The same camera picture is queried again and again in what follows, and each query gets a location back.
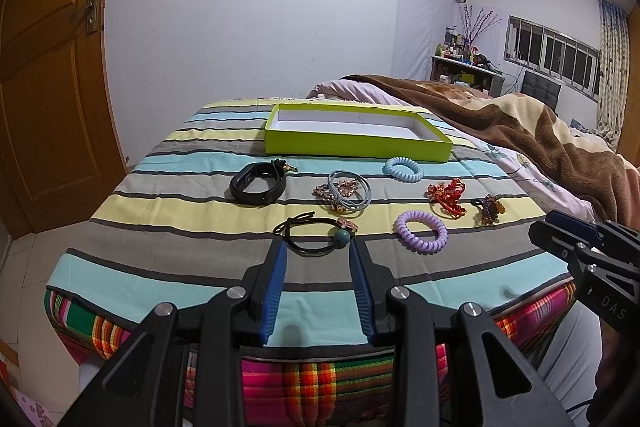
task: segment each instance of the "decorative branches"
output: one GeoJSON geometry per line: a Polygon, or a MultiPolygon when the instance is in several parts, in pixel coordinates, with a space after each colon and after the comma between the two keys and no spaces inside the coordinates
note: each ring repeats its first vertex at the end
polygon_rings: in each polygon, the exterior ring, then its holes
{"type": "Polygon", "coordinates": [[[502,19],[498,19],[498,16],[494,15],[493,10],[484,12],[484,8],[481,8],[480,13],[474,20],[473,5],[458,5],[458,9],[460,10],[462,28],[465,32],[466,45],[469,48],[480,35],[502,22],[502,19]]]}

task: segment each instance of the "green box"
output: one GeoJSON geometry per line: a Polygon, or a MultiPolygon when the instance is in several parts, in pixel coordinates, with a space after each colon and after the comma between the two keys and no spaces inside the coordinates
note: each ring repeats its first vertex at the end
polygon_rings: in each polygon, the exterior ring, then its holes
{"type": "Polygon", "coordinates": [[[453,143],[422,115],[403,109],[279,103],[264,130],[270,155],[352,156],[446,162],[453,143]]]}

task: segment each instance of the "window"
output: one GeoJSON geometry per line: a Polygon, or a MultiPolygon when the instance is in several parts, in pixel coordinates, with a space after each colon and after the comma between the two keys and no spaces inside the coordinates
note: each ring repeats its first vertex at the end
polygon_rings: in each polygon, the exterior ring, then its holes
{"type": "Polygon", "coordinates": [[[504,58],[598,95],[600,51],[555,30],[509,17],[504,58]]]}

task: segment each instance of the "brown blanket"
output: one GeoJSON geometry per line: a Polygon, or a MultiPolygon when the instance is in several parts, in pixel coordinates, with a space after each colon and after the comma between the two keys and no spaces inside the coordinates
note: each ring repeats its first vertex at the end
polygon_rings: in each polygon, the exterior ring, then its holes
{"type": "Polygon", "coordinates": [[[589,201],[600,219],[640,230],[640,174],[622,156],[585,138],[545,104],[522,94],[490,99],[437,82],[352,74],[492,145],[524,154],[553,181],[589,201]]]}

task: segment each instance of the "door handle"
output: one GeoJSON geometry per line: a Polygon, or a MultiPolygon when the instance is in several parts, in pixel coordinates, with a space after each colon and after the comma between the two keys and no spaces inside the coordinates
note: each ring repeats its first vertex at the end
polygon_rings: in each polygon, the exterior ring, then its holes
{"type": "Polygon", "coordinates": [[[98,0],[87,0],[86,4],[78,8],[69,17],[69,22],[75,19],[79,14],[85,12],[86,15],[86,32],[93,33],[97,30],[97,4],[98,0]]]}

